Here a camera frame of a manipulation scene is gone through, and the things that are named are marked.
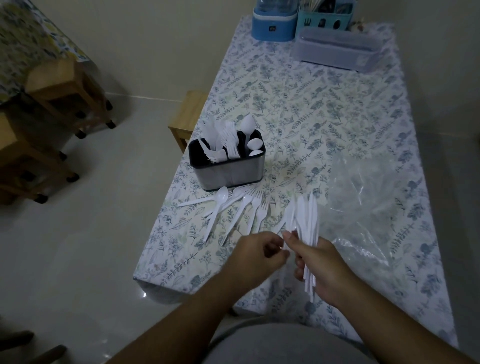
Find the wall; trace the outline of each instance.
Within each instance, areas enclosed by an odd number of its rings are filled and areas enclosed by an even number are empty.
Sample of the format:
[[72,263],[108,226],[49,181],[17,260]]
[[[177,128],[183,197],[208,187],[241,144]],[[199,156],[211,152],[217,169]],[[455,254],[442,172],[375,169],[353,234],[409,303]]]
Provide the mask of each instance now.
[[[114,93],[182,99],[208,91],[254,0],[34,0]],[[360,0],[358,17],[396,24],[418,129],[480,133],[477,0]]]

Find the teal utensil basket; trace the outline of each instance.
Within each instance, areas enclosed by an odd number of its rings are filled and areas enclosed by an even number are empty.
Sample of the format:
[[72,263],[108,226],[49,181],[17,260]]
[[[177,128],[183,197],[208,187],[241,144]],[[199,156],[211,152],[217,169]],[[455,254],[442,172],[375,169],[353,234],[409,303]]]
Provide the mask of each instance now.
[[348,24],[353,16],[353,12],[355,11],[355,5],[357,4],[356,0],[351,1],[342,1],[338,2],[335,5],[335,11],[338,9],[339,6],[344,4],[352,4],[351,12],[348,14],[336,14],[336,13],[326,13],[326,12],[306,12],[303,10],[299,10],[298,21],[297,21],[297,29],[295,34],[297,35],[305,26],[317,26],[320,28],[329,28],[329,29],[338,29],[338,30],[346,30]]

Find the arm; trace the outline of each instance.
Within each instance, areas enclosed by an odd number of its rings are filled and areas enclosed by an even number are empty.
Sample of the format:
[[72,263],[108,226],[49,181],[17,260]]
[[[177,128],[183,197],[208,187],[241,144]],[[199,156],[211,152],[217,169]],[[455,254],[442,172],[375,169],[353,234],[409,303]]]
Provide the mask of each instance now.
[[475,363],[355,276],[328,240],[312,247],[296,234],[283,236],[296,253],[295,277],[302,280],[306,265],[316,277],[315,292],[341,311],[381,363]]
[[218,274],[108,363],[198,361],[235,302],[285,264],[288,251],[280,250],[282,245],[282,238],[269,231],[240,238]]

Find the white floor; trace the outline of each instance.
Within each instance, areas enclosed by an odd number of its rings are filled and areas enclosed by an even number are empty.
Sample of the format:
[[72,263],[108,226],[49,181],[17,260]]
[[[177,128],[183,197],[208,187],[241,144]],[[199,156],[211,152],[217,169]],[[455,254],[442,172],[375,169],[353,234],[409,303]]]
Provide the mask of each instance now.
[[[144,297],[132,273],[181,157],[167,129],[179,104],[111,101],[116,129],[63,148],[78,182],[45,205],[0,206],[0,331],[36,334],[0,362],[64,344],[64,362],[102,363],[173,308]],[[460,345],[480,360],[478,143],[420,133],[419,144]]]

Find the forearm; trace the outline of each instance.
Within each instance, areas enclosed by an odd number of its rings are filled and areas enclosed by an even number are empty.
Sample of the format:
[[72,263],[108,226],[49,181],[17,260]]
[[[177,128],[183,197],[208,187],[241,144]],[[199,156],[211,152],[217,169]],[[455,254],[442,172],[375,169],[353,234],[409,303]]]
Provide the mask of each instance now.
[[231,285],[226,275],[213,276],[184,304],[115,355],[109,364],[195,362],[229,308],[241,297]]
[[342,290],[337,306],[381,363],[474,363],[360,279]]

